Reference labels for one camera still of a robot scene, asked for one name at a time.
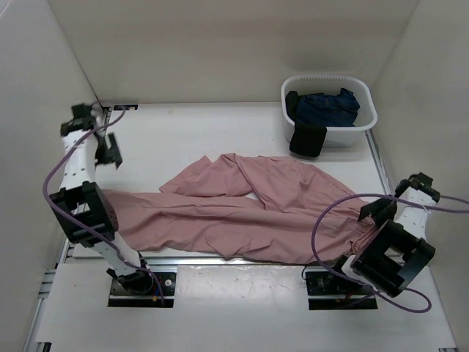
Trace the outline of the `pink trousers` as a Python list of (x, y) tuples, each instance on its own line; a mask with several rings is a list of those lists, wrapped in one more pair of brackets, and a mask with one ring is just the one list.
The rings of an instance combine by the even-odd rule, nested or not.
[(377, 233), (363, 201), (336, 178), (290, 157), (203, 157), (157, 193), (107, 190), (133, 249), (171, 248), (301, 265), (359, 252)]

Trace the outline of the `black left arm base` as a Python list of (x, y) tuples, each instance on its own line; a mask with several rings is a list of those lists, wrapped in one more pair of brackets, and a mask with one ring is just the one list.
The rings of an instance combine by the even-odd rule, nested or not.
[(109, 307), (126, 308), (172, 308), (177, 286), (177, 272), (174, 270), (154, 271), (158, 283), (152, 275), (139, 271), (132, 282), (119, 277), (109, 268), (111, 277), (108, 295)]

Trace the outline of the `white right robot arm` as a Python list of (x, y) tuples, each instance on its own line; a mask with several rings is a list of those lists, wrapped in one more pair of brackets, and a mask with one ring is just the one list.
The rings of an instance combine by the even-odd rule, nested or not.
[(398, 296), (435, 256), (435, 248), (424, 240), (428, 207), (436, 205), (440, 193), (433, 179), (422, 172), (402, 180), (394, 196), (423, 207), (398, 205), (377, 199), (360, 210), (358, 219), (370, 217), (378, 228), (374, 237), (357, 255), (342, 258), (329, 275), (337, 293), (346, 293), (359, 280), (388, 296)]

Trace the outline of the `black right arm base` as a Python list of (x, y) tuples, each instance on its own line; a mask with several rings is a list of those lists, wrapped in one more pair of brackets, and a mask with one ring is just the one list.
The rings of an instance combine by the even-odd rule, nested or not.
[(374, 310), (377, 301), (372, 289), (342, 279), (328, 271), (303, 269), (310, 311)]

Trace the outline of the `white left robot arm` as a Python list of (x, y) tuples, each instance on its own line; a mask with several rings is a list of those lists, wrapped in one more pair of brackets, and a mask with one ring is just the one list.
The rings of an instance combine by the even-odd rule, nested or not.
[(48, 201), (71, 243), (100, 254), (110, 265), (108, 274), (125, 290), (144, 294), (153, 288), (154, 276), (120, 236), (116, 212), (95, 182), (96, 166), (122, 163), (115, 136), (99, 131), (101, 126), (92, 115), (61, 125), (67, 160), (59, 190), (48, 195)]

